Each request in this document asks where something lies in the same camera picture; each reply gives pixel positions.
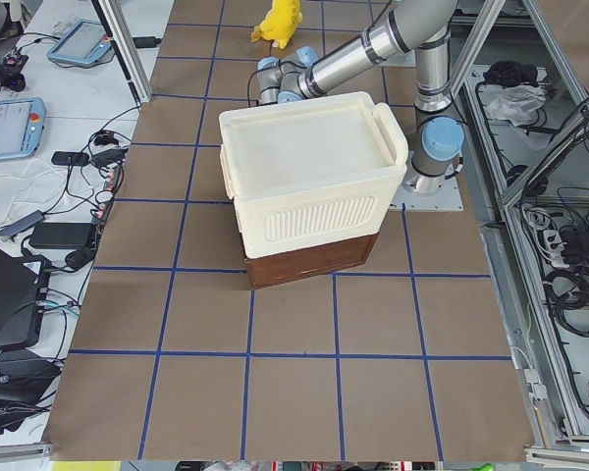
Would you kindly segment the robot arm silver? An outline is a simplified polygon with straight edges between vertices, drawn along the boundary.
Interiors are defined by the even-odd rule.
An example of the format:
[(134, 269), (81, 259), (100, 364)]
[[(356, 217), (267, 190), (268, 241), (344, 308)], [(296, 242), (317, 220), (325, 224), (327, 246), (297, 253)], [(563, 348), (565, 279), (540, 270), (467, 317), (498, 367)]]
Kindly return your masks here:
[[(318, 30), (322, 32), (322, 51), (325, 52), (325, 55), (318, 56), (318, 59), (315, 59), (310, 64), (314, 64), (313, 66), (308, 66), (308, 70), (304, 69), (302, 66), (295, 67), (296, 72), (300, 72), (300, 78), (303, 80), (303, 84), (306, 84), (306, 80), (310, 79), (310, 84), (312, 84), (311, 91), (322, 91), (321, 95), (312, 94), (312, 98), (326, 96), (328, 92), (331, 94), (332, 92), (343, 93), (343, 92), (351, 92), (351, 91), (371, 91), (369, 90), (371, 80), (365, 80), (362, 82), (361, 87), (356, 87), (359, 84), (356, 83), (357, 80), (361, 77), (365, 79), (373, 78), (371, 74), (375, 72), (375, 74), (379, 75), (384, 82), (384, 97), (386, 98), (386, 102), (392, 106), (403, 106), (403, 108), (407, 109), (407, 98), (408, 93), (413, 93), (414, 99), (417, 99), (417, 91), (420, 93), (421, 91), (425, 90), (425, 72), (421, 72), (419, 67), (424, 66), (423, 61), (417, 58), (416, 53), (426, 52), (422, 49), (414, 49), (415, 53), (415, 64), (412, 68), (401, 68), (397, 66), (395, 59), (396, 56), (392, 56), (387, 58), (386, 62), (380, 63), (371, 63), (368, 56), (366, 56), (366, 51), (361, 51), (362, 44), (360, 32), (355, 35), (355, 28), (352, 27), (349, 29), (348, 27), (338, 27), (338, 28), (331, 28), (330, 23), (328, 20), (328, 12), (331, 14), (334, 12), (333, 10), (330, 11), (334, 7), (327, 7), (325, 3), (337, 3), (338, 9), (341, 5), (345, 6), (347, 4), (353, 4), (354, 7), (348, 7), (347, 13), (357, 13), (362, 14), (359, 15), (357, 18), (362, 20), (371, 20), (371, 15), (374, 13), (380, 14), (380, 18), (374, 20), (370, 26), (364, 28), (364, 31), (367, 34), (370, 34), (371, 39), (369, 42), (373, 41), (373, 29), (378, 26), (383, 26), (382, 29), (385, 30), (385, 24), (387, 23), (387, 16), (395, 15), (397, 24), (393, 23), (395, 20), (391, 19), (392, 25), (389, 26), (389, 37), (393, 39), (394, 36), (392, 33), (395, 31), (393, 28), (397, 26), (399, 28), (399, 16), (400, 13), (403, 12), (402, 8), (398, 9), (397, 13), (390, 13), (393, 8), (398, 7), (402, 1), (387, 1), (386, 6), (383, 8), (379, 2), (381, 1), (297, 1), (300, 3), (300, 7), (302, 9), (301, 13), (303, 14), (303, 25), (304, 29), (309, 26), (309, 21), (307, 20), (307, 14), (310, 13), (312, 15), (312, 20), (318, 20)], [(319, 6), (317, 7), (308, 7), (307, 3), (318, 3)], [(271, 46), (269, 46), (269, 52), (272, 52), (274, 48), (277, 47), (277, 56), (278, 62), (280, 64), (285, 63), (287, 61), (295, 62), (295, 59), (285, 59), (286, 56), (284, 55), (284, 51), (281, 48), (282, 44), (277, 36), (273, 37), (272, 29), (269, 32), (260, 31), (260, 24), (254, 27), (253, 33), (251, 34), (251, 42), (256, 42), (259, 39), (269, 41)], [(338, 39), (348, 39), (348, 41), (342, 45), (338, 45)], [(359, 59), (355, 58), (355, 55), (359, 54), (362, 56), (363, 59), (362, 64), (359, 64)]]

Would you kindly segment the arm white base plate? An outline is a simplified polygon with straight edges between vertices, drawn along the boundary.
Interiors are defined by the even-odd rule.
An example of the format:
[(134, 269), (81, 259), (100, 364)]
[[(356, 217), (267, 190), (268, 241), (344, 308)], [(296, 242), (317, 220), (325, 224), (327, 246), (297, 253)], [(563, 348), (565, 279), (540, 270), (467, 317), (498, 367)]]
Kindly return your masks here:
[(457, 183), (457, 177), (463, 167), (462, 155), (457, 155), (443, 175), (428, 178), (413, 169), (411, 160), (414, 154), (414, 151), (408, 153), (407, 172), (392, 198), (390, 209), (416, 212), (463, 211), (464, 207)]

